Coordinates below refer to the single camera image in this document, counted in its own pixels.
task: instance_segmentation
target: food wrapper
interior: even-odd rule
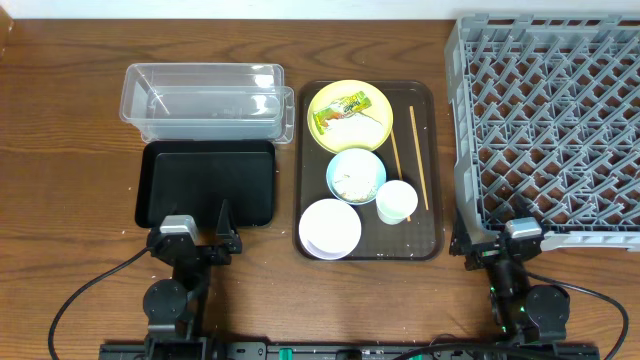
[[[329,127],[328,120],[343,119],[371,106],[371,100],[363,91],[336,99],[329,106],[313,113],[313,120],[321,135]]]

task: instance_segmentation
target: brown tray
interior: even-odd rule
[[[307,110],[311,99],[332,81],[307,84],[299,98],[297,125],[297,174],[294,242],[298,251],[310,258],[298,237],[300,216],[314,202],[333,198],[327,187],[325,172],[334,154],[324,150],[311,136],[307,126]],[[354,206],[362,221],[362,236],[358,246],[341,260],[430,260],[438,256],[444,245],[442,204],[438,176],[435,113],[431,91],[416,81],[369,81],[382,91],[393,108],[393,131],[400,158],[402,178],[418,192],[418,208],[411,222],[386,225],[376,212],[375,201]],[[413,106],[420,151],[427,187],[429,211],[425,209],[413,140],[409,106]],[[387,180],[398,179],[391,136],[376,151],[387,170]]]

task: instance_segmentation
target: white wall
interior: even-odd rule
[[[454,19],[468,12],[640,13],[640,0],[0,0],[21,18]]]

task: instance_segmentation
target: clear plastic container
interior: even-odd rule
[[[277,64],[133,64],[120,117],[154,140],[293,140],[293,90]]]

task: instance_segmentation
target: black tray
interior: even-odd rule
[[[144,148],[136,223],[191,215],[214,229],[223,199],[237,226],[263,226],[274,209],[275,149],[268,141],[155,141]]]

